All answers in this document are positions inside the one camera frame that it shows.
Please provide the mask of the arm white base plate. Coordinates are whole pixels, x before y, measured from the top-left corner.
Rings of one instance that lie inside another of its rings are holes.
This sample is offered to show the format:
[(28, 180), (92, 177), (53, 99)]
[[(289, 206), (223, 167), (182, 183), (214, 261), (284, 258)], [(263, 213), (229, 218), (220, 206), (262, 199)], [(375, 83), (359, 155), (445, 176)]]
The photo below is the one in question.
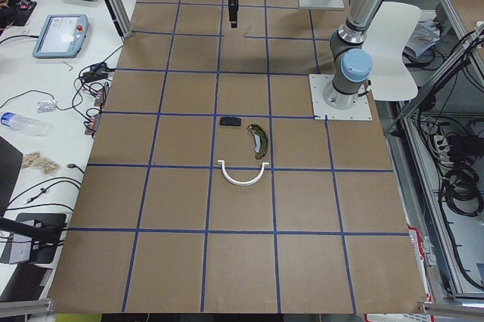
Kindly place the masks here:
[(310, 74), (309, 88), (315, 120), (371, 121), (368, 97), (362, 85), (356, 94), (340, 94), (331, 74)]
[(300, 8), (305, 9), (342, 11), (345, 8), (343, 0), (298, 0), (298, 3)]

